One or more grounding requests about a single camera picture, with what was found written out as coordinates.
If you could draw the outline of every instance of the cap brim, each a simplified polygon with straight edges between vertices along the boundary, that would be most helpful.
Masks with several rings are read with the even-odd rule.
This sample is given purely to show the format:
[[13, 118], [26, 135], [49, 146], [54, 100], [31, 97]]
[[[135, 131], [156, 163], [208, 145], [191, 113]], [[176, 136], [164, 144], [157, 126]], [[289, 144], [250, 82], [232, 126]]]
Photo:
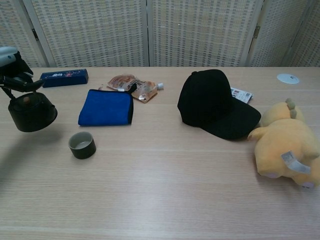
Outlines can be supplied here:
[[227, 140], [247, 136], [259, 123], [261, 114], [252, 106], [232, 98], [232, 111], [212, 123], [201, 126], [208, 133]]

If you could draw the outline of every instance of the white round object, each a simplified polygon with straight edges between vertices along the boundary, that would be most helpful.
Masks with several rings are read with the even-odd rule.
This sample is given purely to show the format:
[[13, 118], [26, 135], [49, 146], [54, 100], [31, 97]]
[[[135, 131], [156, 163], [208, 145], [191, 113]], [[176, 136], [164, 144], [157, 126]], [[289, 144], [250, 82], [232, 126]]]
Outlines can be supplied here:
[[300, 82], [299, 78], [288, 73], [278, 74], [276, 78], [285, 84], [298, 84]]
[[162, 90], [162, 89], [164, 89], [164, 84], [163, 84], [162, 82], [158, 83], [158, 84], [156, 85], [156, 89], [157, 89], [157, 90]]

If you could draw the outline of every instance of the small cup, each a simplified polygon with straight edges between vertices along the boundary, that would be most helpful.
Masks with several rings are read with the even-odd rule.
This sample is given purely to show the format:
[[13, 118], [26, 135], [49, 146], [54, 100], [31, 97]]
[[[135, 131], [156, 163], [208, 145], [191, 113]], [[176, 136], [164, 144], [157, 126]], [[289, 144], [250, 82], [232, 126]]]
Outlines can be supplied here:
[[69, 148], [77, 159], [86, 159], [96, 152], [94, 138], [87, 131], [73, 135], [69, 140]]

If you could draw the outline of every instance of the snack package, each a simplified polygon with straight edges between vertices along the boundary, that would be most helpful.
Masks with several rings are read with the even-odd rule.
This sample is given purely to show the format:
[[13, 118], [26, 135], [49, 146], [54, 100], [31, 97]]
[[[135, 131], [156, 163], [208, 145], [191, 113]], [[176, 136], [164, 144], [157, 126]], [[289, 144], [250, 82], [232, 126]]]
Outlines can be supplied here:
[[148, 102], [158, 93], [158, 90], [164, 89], [163, 83], [155, 84], [152, 81], [141, 81], [130, 74], [115, 76], [108, 82], [108, 87], [118, 91], [127, 91], [133, 84], [136, 84], [137, 88], [132, 96], [143, 103]]

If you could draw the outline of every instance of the woven screen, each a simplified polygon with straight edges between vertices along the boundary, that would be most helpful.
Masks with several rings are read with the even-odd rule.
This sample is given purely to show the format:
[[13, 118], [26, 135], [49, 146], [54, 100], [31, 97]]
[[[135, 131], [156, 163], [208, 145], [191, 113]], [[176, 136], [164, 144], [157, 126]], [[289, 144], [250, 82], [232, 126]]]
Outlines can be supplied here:
[[154, 65], [239, 66], [255, 6], [252, 0], [153, 0]]
[[308, 0], [269, 0], [252, 57], [252, 67], [279, 67], [301, 23]]
[[300, 30], [289, 61], [293, 67], [320, 67], [320, 1], [317, 0]]
[[24, 26], [26, 19], [21, 19], [14, 1], [0, 0], [0, 47], [16, 47], [30, 67], [42, 67], [27, 34], [31, 29]]
[[141, 0], [32, 0], [57, 67], [143, 66]]

